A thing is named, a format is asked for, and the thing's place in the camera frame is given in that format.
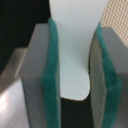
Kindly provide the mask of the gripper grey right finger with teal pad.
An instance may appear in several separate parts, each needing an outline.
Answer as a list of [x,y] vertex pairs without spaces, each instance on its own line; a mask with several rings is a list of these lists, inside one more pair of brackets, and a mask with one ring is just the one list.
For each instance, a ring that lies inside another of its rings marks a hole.
[[97,27],[89,67],[94,128],[128,128],[128,48],[112,28]]

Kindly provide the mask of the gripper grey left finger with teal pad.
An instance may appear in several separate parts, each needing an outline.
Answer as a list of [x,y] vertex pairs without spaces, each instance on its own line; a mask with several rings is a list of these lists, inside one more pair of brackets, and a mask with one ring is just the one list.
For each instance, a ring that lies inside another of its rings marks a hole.
[[61,128],[58,36],[51,18],[35,26],[20,76],[30,128]]

